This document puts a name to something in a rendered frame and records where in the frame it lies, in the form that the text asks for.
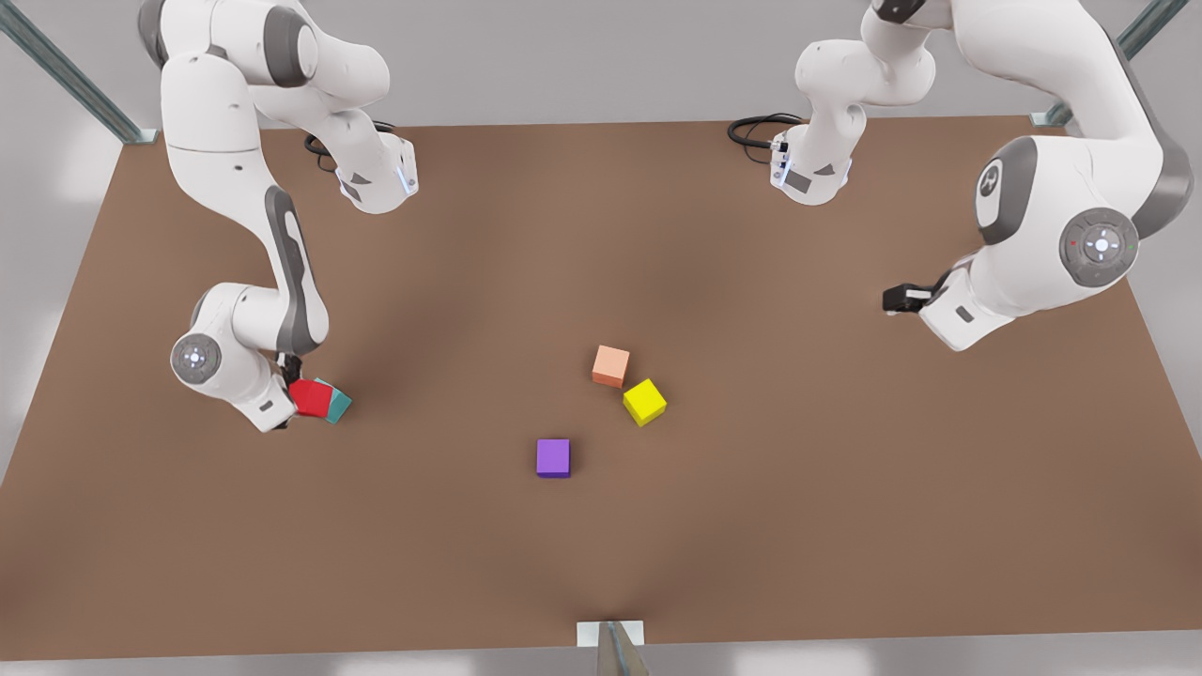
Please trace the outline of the teal wooden cube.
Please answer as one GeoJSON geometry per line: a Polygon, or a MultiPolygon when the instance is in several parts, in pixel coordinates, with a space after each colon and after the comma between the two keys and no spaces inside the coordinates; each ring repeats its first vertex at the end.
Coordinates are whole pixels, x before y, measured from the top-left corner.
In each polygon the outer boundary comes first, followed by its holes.
{"type": "Polygon", "coordinates": [[[331,383],[326,383],[322,379],[317,379],[315,381],[331,390],[331,402],[328,402],[325,420],[327,423],[339,423],[339,421],[343,420],[343,415],[347,413],[347,408],[351,407],[352,399],[349,398],[349,395],[344,393],[343,390],[334,389],[331,383]]]}

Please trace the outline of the red wooden cube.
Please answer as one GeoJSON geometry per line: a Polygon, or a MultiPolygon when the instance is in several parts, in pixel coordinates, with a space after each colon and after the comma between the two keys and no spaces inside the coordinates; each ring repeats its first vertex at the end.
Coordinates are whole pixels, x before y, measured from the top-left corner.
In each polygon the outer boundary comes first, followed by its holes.
{"type": "Polygon", "coordinates": [[[327,419],[333,399],[331,385],[310,379],[297,379],[288,385],[288,398],[296,413],[305,419],[327,419]]]}

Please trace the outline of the silver frame post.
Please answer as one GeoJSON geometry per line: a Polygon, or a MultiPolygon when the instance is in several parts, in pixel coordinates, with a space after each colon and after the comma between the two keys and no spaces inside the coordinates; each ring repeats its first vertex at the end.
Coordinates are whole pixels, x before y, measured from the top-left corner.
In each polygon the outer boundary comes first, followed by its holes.
{"type": "Polygon", "coordinates": [[[578,622],[576,631],[577,646],[596,650],[596,676],[650,676],[639,654],[644,621],[578,622]]]}
{"type": "Polygon", "coordinates": [[[129,119],[12,0],[0,0],[0,32],[8,36],[124,146],[153,146],[156,142],[156,130],[141,129],[129,119]]]}
{"type": "Polygon", "coordinates": [[[1117,140],[1136,134],[1156,136],[1167,146],[1164,131],[1133,75],[1130,60],[1167,26],[1191,0],[1148,0],[1117,36],[1103,30],[1078,0],[1036,0],[1036,8],[1065,8],[1071,20],[1064,25],[1040,23],[1051,35],[1048,53],[1040,66],[1051,69],[1051,81],[1030,85],[1057,96],[1043,113],[1034,113],[1034,128],[1069,128],[1075,121],[1082,136],[1117,140]]]}

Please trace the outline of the orange wooden cube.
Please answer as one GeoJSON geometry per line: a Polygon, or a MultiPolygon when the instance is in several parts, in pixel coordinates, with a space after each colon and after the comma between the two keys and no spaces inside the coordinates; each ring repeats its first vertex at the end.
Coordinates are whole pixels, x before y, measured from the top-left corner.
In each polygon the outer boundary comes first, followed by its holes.
{"type": "Polygon", "coordinates": [[[609,386],[609,389],[621,389],[627,370],[630,352],[615,346],[597,348],[595,361],[593,361],[593,383],[609,386]]]}

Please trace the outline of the yellow wooden cube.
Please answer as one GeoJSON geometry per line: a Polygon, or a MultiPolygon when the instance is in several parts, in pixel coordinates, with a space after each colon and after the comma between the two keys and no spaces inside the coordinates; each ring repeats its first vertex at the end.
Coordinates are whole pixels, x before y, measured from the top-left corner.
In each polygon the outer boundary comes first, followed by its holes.
{"type": "Polygon", "coordinates": [[[657,419],[667,407],[664,395],[650,379],[627,389],[623,395],[623,404],[639,427],[657,419]]]}

